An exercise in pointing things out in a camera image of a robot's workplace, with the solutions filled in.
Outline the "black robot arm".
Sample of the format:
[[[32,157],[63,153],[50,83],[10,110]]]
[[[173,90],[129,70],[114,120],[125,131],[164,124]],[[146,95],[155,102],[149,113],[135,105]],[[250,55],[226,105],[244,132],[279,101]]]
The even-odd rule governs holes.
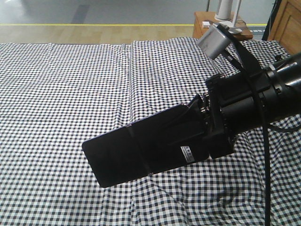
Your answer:
[[[301,111],[301,56],[296,54],[257,73],[241,70],[206,80],[208,93],[196,96],[168,123],[161,137],[186,162],[233,153],[236,135]]]

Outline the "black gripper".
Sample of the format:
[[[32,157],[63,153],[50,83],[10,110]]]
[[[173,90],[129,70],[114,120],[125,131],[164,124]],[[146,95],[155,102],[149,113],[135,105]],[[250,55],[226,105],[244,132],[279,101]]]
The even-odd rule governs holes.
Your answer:
[[[211,122],[203,129],[164,130],[167,146],[176,146],[195,137],[203,137],[213,158],[234,152],[235,135],[271,123],[277,119],[277,93],[266,73],[245,77],[237,73],[228,78],[217,74],[206,80]],[[188,104],[189,118],[205,118],[206,105],[200,94]]]

